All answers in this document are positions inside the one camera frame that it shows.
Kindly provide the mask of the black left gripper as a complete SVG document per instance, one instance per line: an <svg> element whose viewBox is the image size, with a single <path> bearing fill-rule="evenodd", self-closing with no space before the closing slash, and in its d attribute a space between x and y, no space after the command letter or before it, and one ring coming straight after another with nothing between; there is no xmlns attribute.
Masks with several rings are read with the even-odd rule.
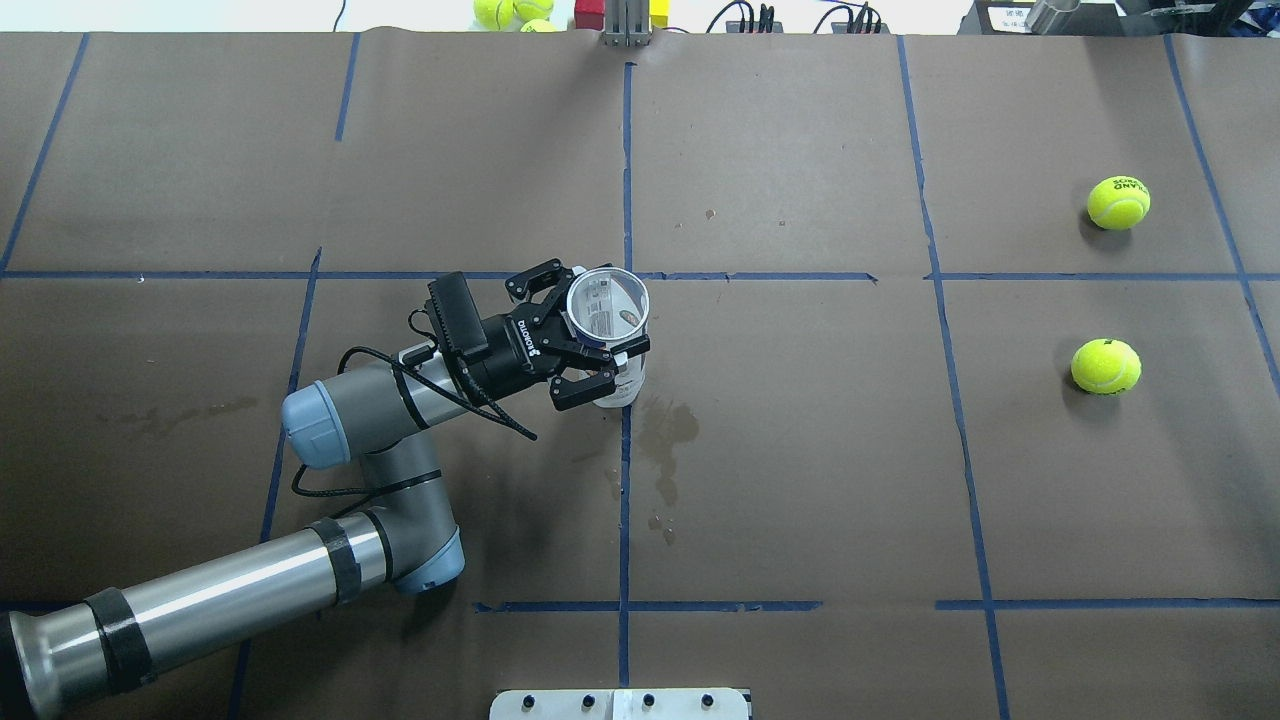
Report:
<svg viewBox="0 0 1280 720"><path fill-rule="evenodd" d="M552 259L506 279L506 292L517 310L483 320L484 350L463 357L486 397L498 401L548 382L557 370L557 356L581 377L570 379L557 372L549 380L556 409L584 404L625 407L637 398L645 380L644 357L652 348L649 336L600 347L576 340L545 340L541 350L541 331L547 327L535 322L566 313L570 288L586 270Z"/></svg>

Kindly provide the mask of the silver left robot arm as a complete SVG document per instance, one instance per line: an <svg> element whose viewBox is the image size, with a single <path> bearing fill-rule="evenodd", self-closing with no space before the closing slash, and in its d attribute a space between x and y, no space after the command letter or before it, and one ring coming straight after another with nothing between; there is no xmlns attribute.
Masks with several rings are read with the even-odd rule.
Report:
<svg viewBox="0 0 1280 720"><path fill-rule="evenodd" d="M148 582L6 611L3 716L56 719L380 585L457 579L465 548L433 432L472 415L535 439L506 398L539 386L559 411L631 398L652 348L649 291L622 266L552 258L503 288L509 307L484 316L463 272L439 274L406 318L415 343L353 345L283 400L291 493L344 506Z"/></svg>

